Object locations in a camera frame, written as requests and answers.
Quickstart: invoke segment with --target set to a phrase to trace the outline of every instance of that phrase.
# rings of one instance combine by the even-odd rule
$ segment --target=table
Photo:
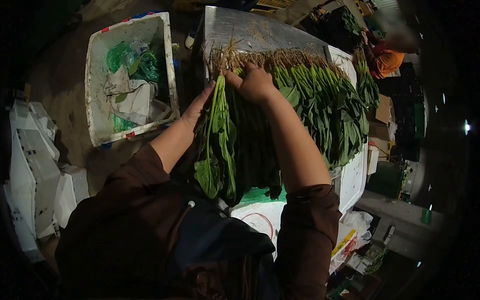
[[[198,56],[202,46],[208,54],[212,45],[226,46],[232,37],[242,40],[239,50],[257,52],[299,48],[323,55],[331,61],[328,44],[300,29],[250,12],[215,6],[205,7],[193,45],[192,59]]]

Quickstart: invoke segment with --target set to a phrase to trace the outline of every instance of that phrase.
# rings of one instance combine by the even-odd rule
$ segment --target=light
[[[468,132],[470,131],[470,125],[468,124],[467,120],[465,120],[464,131],[465,131],[465,135],[467,135]]]

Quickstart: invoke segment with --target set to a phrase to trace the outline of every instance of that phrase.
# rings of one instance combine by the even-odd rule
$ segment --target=hand
[[[247,77],[241,79],[235,73],[228,71],[225,79],[234,86],[240,94],[247,100],[263,105],[278,90],[273,85],[272,75],[265,72],[263,68],[257,68],[254,64],[247,62],[245,64]]]
[[[367,33],[366,33],[365,31],[362,31],[362,32],[361,32],[361,36],[362,36],[362,38],[363,38],[363,43],[364,43],[365,45],[368,45]]]
[[[213,91],[215,91],[215,85],[215,81],[210,81],[207,88],[204,89],[204,91],[192,101],[187,110],[183,113],[180,119],[184,120],[188,126],[195,127],[197,124],[198,118],[202,115],[205,104],[207,103]]]

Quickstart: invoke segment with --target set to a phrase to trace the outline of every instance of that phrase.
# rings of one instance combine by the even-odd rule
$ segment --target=yellow label
[[[334,257],[335,254],[337,254],[337,252],[340,251],[340,249],[342,249],[346,244],[348,244],[348,242],[353,238],[353,235],[355,234],[355,232],[356,232],[355,229],[350,230],[347,236],[335,247],[335,249],[333,249],[331,257]]]

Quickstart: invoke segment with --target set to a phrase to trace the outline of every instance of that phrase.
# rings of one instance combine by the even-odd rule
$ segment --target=white plastic bag
[[[358,232],[357,246],[354,250],[360,249],[372,239],[372,234],[368,231],[372,220],[372,215],[366,212],[351,212],[345,216],[343,224],[354,228]]]

